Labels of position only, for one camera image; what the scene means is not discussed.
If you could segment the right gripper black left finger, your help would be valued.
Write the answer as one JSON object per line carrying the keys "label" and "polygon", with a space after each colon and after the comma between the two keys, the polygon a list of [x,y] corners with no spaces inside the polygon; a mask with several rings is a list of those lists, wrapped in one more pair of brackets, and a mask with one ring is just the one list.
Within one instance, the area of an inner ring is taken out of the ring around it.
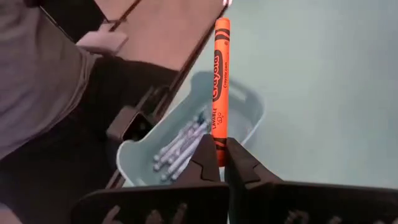
{"label": "right gripper black left finger", "polygon": [[226,223],[229,187],[220,180],[213,138],[202,137],[188,166],[169,185],[104,189],[72,208],[72,224]]}

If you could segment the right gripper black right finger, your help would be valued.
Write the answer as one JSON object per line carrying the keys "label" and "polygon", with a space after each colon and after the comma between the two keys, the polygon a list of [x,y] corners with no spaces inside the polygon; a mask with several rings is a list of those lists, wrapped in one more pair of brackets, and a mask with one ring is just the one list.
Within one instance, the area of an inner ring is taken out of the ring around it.
{"label": "right gripper black right finger", "polygon": [[397,223],[397,191],[282,180],[227,140],[230,223]]}

